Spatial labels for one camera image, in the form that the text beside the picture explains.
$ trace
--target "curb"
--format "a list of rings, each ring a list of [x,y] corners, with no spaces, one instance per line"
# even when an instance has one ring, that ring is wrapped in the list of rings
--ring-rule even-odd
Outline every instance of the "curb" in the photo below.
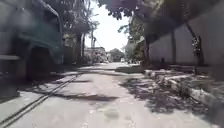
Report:
[[[207,93],[203,90],[197,90],[188,86],[184,86],[182,83],[172,79],[168,79],[159,73],[153,72],[151,70],[144,70],[144,75],[148,76],[151,79],[154,79],[155,82],[158,83],[158,85],[170,87],[172,90],[180,92],[184,95],[188,95],[193,99],[207,105],[208,107],[223,105],[223,103],[218,100],[214,95]]]

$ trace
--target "road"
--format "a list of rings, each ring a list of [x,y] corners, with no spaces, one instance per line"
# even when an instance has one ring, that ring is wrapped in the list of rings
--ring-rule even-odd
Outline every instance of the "road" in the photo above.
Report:
[[[124,63],[66,71],[0,104],[9,128],[218,128],[207,108]]]

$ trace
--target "sky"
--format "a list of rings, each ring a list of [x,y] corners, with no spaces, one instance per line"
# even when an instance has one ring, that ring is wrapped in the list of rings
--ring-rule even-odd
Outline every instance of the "sky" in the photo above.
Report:
[[[106,51],[110,51],[114,48],[121,48],[127,44],[127,36],[124,33],[118,33],[117,30],[122,25],[128,24],[128,18],[123,17],[122,20],[117,20],[112,16],[108,16],[108,11],[104,6],[99,8],[96,4],[92,5],[94,14],[99,14],[92,17],[92,20],[98,21],[100,25],[98,29],[94,31],[94,36],[97,38],[95,47],[102,46]],[[85,45],[91,47],[91,40],[86,37]]]

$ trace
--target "white wall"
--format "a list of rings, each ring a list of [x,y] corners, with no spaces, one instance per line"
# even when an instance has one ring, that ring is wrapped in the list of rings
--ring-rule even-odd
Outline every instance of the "white wall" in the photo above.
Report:
[[[209,65],[224,64],[224,2],[218,3],[211,10],[190,21],[193,31],[201,36],[205,62]],[[192,36],[185,25],[175,30],[176,59],[178,63],[196,61],[191,45]],[[172,60],[171,35],[167,34],[149,45],[150,58]]]

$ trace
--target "building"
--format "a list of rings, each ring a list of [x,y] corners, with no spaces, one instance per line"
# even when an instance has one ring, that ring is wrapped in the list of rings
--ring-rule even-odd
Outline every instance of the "building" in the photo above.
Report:
[[[94,63],[102,63],[107,61],[107,54],[105,48],[103,47],[86,48],[84,53],[85,56],[88,56]]]

